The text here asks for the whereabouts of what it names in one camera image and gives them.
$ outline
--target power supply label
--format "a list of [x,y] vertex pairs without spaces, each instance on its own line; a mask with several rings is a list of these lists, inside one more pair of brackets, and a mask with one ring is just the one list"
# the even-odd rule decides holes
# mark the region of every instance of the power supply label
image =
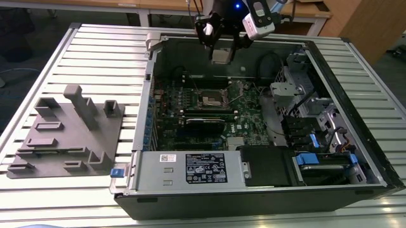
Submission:
[[189,184],[228,183],[225,154],[186,154],[186,181]]

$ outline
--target blue latch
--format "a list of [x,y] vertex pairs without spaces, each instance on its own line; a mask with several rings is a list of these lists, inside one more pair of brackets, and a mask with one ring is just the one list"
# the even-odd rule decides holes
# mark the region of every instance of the blue latch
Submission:
[[320,164],[316,153],[301,153],[296,158],[298,165]]
[[311,138],[312,138],[312,141],[313,141],[313,145],[316,146],[316,148],[319,148],[320,144],[319,144],[319,139],[317,139],[316,134],[311,134]]
[[125,169],[113,169],[110,171],[112,178],[125,178]]
[[353,164],[359,163],[359,158],[357,158],[356,154],[351,154],[351,160],[352,160]]

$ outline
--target motherboard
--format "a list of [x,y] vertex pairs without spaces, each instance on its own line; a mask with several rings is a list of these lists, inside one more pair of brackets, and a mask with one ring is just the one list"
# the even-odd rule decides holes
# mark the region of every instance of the motherboard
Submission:
[[160,151],[226,151],[269,145],[260,97],[266,87],[244,79],[157,81]]

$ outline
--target aluminum extrusion table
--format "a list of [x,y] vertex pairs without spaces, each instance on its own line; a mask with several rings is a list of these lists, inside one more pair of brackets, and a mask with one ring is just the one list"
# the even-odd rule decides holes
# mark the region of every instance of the aluminum extrusion table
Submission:
[[[193,34],[188,29],[75,24],[63,37],[22,106],[0,137],[0,227],[49,224],[62,227],[393,227],[406,224],[406,191],[361,201],[335,212],[134,221],[114,201],[110,176],[9,179],[9,164],[37,118],[39,97],[66,102],[66,84],[79,84],[95,103],[126,104],[117,163],[130,162],[141,91],[146,72],[146,35],[152,31]],[[297,36],[272,35],[293,39]],[[406,180],[406,110],[352,43],[340,38],[313,40],[375,134],[397,173]],[[114,183],[126,185],[125,179]]]

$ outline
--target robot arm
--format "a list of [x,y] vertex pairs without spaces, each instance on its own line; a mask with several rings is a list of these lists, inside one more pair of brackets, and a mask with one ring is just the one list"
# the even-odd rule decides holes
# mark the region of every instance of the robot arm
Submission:
[[280,12],[288,0],[214,0],[208,16],[198,15],[196,28],[201,44],[210,48],[213,59],[216,44],[224,35],[233,36],[229,62],[236,50],[249,48],[253,41],[265,37],[281,23]]

